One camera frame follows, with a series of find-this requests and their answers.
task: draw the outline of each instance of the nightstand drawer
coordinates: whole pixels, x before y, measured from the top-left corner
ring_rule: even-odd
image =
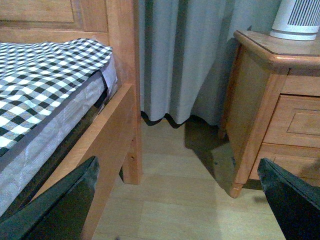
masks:
[[[263,142],[320,148],[320,98],[281,95]]]
[[[320,96],[320,71],[292,70],[285,80],[281,93]]]
[[[262,158],[268,158],[297,177],[320,180],[320,148],[262,144],[251,179],[259,179],[257,170]]]

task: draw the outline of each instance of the wooden floor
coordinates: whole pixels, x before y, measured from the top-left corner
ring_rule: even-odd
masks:
[[[143,122],[142,140],[142,183],[118,179],[95,240],[285,239],[261,190],[227,195],[232,153],[215,127],[200,120],[176,129],[167,121]]]

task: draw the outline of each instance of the checkered sheet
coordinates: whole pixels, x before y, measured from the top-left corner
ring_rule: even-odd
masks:
[[[108,63],[112,48],[92,39],[0,43],[0,157]]]

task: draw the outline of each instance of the curtain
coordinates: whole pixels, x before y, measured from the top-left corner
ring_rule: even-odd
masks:
[[[139,0],[141,110],[218,125],[237,41],[268,32],[281,0]]]

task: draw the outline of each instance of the nightstand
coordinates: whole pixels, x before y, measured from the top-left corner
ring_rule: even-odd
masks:
[[[239,196],[258,180],[261,158],[320,186],[320,39],[285,40],[236,31],[233,63],[219,135],[235,159],[230,190]]]

